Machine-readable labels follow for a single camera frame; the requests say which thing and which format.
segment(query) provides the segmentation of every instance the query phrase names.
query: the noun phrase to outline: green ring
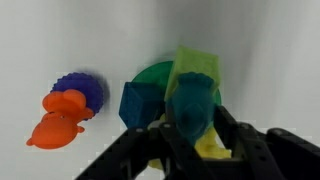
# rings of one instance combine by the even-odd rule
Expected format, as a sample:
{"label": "green ring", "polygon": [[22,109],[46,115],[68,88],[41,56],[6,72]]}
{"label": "green ring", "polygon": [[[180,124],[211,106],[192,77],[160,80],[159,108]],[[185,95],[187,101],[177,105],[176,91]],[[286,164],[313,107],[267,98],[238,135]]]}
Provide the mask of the green ring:
{"label": "green ring", "polygon": [[[160,87],[162,92],[166,92],[169,75],[173,61],[165,61],[152,65],[141,71],[132,82],[152,83]],[[219,89],[213,95],[214,101],[217,105],[221,105],[221,94]]]}

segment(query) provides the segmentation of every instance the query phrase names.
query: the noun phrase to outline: plastic toy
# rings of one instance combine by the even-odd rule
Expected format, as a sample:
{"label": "plastic toy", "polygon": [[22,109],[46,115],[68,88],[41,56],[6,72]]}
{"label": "plastic toy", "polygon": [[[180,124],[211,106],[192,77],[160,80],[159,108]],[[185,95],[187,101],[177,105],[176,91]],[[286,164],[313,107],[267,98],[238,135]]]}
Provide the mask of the plastic toy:
{"label": "plastic toy", "polygon": [[204,74],[191,72],[181,74],[178,82],[166,106],[173,109],[182,137],[195,145],[212,123],[215,105],[210,90],[214,81]]}
{"label": "plastic toy", "polygon": [[[203,158],[231,157],[230,151],[219,147],[215,141],[217,133],[212,123],[215,104],[221,105],[221,96],[218,89],[220,84],[218,64],[218,57],[215,55],[180,46],[174,61],[161,62],[150,66],[132,80],[136,84],[153,85],[157,92],[165,92],[163,99],[165,106],[167,109],[173,109],[173,118],[176,124],[180,123],[180,127],[177,127],[177,129],[189,140],[190,144],[195,146],[195,149]],[[130,105],[123,103],[128,98],[127,95],[127,89],[125,88],[119,112],[127,127],[131,127],[128,124],[132,121],[139,124],[136,127],[145,127],[146,123],[150,123],[148,128],[152,128],[170,118],[170,116],[166,117],[163,114],[165,112],[159,104],[160,107],[153,106],[148,109],[148,111],[153,112],[153,116],[149,115],[153,118],[149,120],[135,118],[128,121],[124,117],[130,116],[122,109],[124,109],[124,106],[133,108],[138,104],[133,101]],[[140,109],[139,112],[135,113],[144,117],[146,111]],[[149,166],[162,168],[160,161],[157,159],[150,161]]]}
{"label": "plastic toy", "polygon": [[42,105],[47,113],[33,130],[27,145],[56,149],[69,144],[85,130],[78,123],[99,112],[103,105],[103,90],[92,76],[70,73],[54,84]]}
{"label": "plastic toy", "polygon": [[146,128],[164,108],[164,93],[154,84],[127,82],[119,115],[128,128]]}

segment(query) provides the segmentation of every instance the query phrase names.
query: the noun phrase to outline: orange rubber duck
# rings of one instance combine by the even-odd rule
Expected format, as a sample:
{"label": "orange rubber duck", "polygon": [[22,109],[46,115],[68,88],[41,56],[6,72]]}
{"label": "orange rubber duck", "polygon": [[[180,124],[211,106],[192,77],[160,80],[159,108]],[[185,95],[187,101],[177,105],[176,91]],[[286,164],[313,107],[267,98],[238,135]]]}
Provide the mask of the orange rubber duck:
{"label": "orange rubber duck", "polygon": [[80,91],[69,89],[51,92],[42,101],[47,113],[33,130],[28,146],[56,149],[69,144],[84,128],[78,123],[90,119],[94,112],[86,107],[86,97]]}

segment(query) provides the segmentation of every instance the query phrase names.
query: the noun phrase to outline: white wall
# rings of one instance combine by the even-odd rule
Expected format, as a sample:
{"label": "white wall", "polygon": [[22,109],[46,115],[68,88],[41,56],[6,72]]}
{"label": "white wall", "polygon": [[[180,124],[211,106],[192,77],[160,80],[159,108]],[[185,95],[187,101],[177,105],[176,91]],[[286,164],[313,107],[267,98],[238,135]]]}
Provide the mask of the white wall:
{"label": "white wall", "polygon": [[[237,120],[320,144],[319,8],[317,0],[0,0],[2,179],[77,176],[124,131],[123,83],[179,43],[221,57],[223,102]],[[109,105],[65,148],[25,146],[51,85],[83,69],[107,79]]]}

